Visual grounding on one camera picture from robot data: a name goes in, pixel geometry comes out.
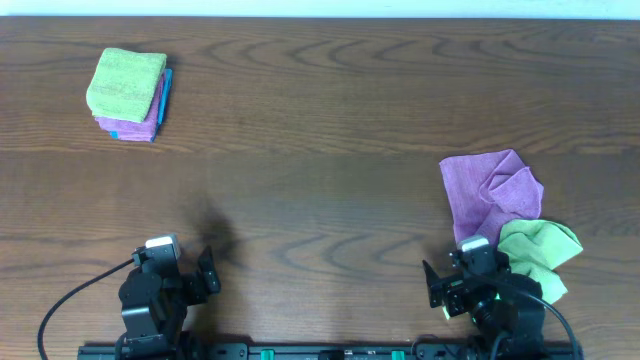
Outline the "purple microfiber cloth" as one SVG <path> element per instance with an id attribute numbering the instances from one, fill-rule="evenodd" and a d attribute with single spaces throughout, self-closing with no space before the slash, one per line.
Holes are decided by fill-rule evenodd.
<path id="1" fill-rule="evenodd" d="M 456 242 L 481 235 L 493 246 L 514 219 L 537 219 L 544 186 L 512 149 L 453 156 L 439 163 Z"/>

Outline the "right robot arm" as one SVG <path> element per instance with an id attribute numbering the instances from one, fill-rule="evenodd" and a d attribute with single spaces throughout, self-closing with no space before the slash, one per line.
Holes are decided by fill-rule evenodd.
<path id="1" fill-rule="evenodd" d="M 549 359 L 542 327 L 545 307 L 540 286 L 521 275 L 470 270 L 442 278 L 422 262 L 433 308 L 470 316 L 479 333 L 450 354 L 455 359 Z"/>

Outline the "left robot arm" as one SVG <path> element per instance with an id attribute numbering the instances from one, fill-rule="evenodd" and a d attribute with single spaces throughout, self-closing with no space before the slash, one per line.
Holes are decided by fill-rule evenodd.
<path id="1" fill-rule="evenodd" d="M 208 350 L 183 329 L 188 308 L 221 291 L 212 249 L 197 259 L 198 269 L 182 273 L 172 245 L 141 247 L 136 268 L 119 289 L 126 331 L 116 341 L 116 359 L 206 359 Z"/>

